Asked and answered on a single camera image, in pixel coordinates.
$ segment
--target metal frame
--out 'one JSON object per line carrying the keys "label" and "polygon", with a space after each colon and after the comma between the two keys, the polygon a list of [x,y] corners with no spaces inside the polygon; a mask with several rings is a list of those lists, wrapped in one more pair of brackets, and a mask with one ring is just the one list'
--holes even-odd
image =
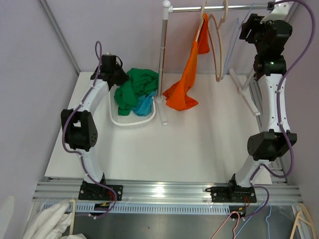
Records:
{"label": "metal frame", "polygon": [[[61,201],[77,199],[83,179],[49,179],[39,182],[34,196],[34,202]],[[122,201],[118,204],[171,204],[171,205],[236,205],[234,203],[213,204],[211,196],[205,188],[212,186],[227,186],[223,183],[178,183],[178,182],[147,182],[109,180],[108,184],[123,185]],[[269,204],[293,206],[302,202],[298,186],[267,185],[270,192]],[[267,194],[263,189],[256,189],[256,205],[266,200]],[[81,201],[98,203],[101,201]]]}
{"label": "metal frame", "polygon": [[[50,10],[46,0],[38,0],[41,9],[46,15],[54,33],[75,71],[79,74],[80,69],[78,64],[67,44],[62,31],[60,30],[52,11]],[[251,5],[231,5],[229,10],[248,10]],[[298,4],[294,4],[287,17],[291,21],[298,8]],[[267,4],[256,4],[252,9],[267,9]],[[201,7],[172,7],[171,12],[193,12],[200,11]],[[205,11],[219,11],[224,10],[224,6],[206,6]],[[161,34],[161,52],[159,60],[159,68],[163,72],[165,41],[167,31],[167,19],[162,22]],[[261,94],[258,83],[252,81],[249,85],[252,99],[254,100],[258,110],[262,113],[261,108]],[[257,117],[257,122],[261,126],[260,116]],[[279,162],[272,164],[273,170],[284,173],[281,159]],[[272,177],[273,183],[276,185],[267,186],[270,190],[272,205],[296,205],[302,201],[299,188],[297,186],[288,186],[287,179],[280,179]],[[48,181],[39,182],[34,193],[33,201],[36,205],[47,200],[59,201],[62,199],[77,198],[82,179],[49,179]],[[172,205],[210,205],[211,197],[204,191],[205,188],[216,186],[226,186],[226,184],[215,183],[174,183],[174,182],[143,182],[143,181],[115,181],[111,180],[109,184],[124,185],[123,201],[119,204],[172,204]],[[257,199],[259,202],[264,201],[266,193],[263,190],[256,190]]]}
{"label": "metal frame", "polygon": [[46,18],[48,19],[48,22],[50,23],[52,30],[54,32],[54,34],[56,35],[58,41],[60,42],[64,53],[66,54],[67,58],[69,59],[69,61],[71,62],[76,74],[79,76],[80,75],[80,68],[78,66],[78,63],[76,62],[72,51],[70,49],[70,46],[68,45],[67,41],[65,40],[63,33],[58,25],[58,23],[55,20],[55,17],[47,3],[46,0],[38,0],[39,5],[44,13],[44,15],[46,16]]}

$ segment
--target green cloth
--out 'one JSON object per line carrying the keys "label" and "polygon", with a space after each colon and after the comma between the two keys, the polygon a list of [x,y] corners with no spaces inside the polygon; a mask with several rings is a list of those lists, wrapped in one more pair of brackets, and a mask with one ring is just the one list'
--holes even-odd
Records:
{"label": "green cloth", "polygon": [[114,95],[120,116],[128,116],[138,105],[140,96],[149,95],[158,88],[159,74],[155,71],[132,68],[126,74],[130,79],[117,88]]}

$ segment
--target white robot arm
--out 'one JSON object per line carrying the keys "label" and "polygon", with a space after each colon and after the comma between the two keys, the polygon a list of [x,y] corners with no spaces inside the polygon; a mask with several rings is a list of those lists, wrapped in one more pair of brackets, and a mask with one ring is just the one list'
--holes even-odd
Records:
{"label": "white robot arm", "polygon": [[292,34],[292,27],[282,19],[288,14],[289,4],[275,5],[267,17],[251,14],[242,25],[240,39],[254,44],[257,50],[254,71],[262,94],[263,115],[259,134],[248,139],[248,157],[242,168],[229,180],[228,187],[211,187],[213,202],[244,203],[244,197],[256,202],[253,179],[258,177],[260,167],[283,156],[294,145],[297,134],[290,133],[285,108],[286,62],[282,52]]}
{"label": "white robot arm", "polygon": [[[79,194],[81,200],[102,200],[109,197],[105,191],[107,187],[101,187],[106,185],[106,182],[95,149],[98,132],[93,115],[100,101],[109,93],[109,89],[129,79],[122,69],[122,61],[118,63],[117,58],[109,53],[101,56],[99,66],[91,77],[91,80],[94,79],[91,81],[92,85],[82,101],[61,112],[63,146],[67,152],[78,155],[86,173]],[[69,144],[73,151],[67,149],[65,143]],[[119,191],[123,188],[121,185],[113,186]]]}

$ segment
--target white basket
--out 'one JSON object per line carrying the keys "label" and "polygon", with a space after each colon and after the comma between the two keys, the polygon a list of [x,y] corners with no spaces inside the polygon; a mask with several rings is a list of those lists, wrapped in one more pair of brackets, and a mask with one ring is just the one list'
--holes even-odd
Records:
{"label": "white basket", "polygon": [[128,116],[118,115],[118,104],[114,99],[115,90],[118,87],[112,87],[109,93],[109,109],[111,121],[123,128],[138,128],[147,125],[155,116],[155,100],[153,97],[152,111],[147,116],[137,116],[133,111]]}

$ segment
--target white table surface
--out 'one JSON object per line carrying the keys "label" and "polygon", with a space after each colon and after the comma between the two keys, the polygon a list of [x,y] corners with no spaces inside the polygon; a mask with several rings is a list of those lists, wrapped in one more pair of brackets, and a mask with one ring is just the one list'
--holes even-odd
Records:
{"label": "white table surface", "polygon": [[[91,75],[81,72],[69,107],[82,99]],[[181,74],[164,74],[163,89],[180,78]],[[213,75],[198,74],[188,95],[199,104],[182,112],[165,106],[168,126],[162,126],[156,114],[148,125],[134,129],[114,125],[108,97],[102,99],[94,121],[97,154],[107,179],[228,182],[248,156],[249,136],[259,133],[256,118],[229,76],[218,83]],[[79,159],[64,151],[61,138],[62,130],[45,176],[83,177]],[[263,170],[256,183],[271,184],[269,173]]]}

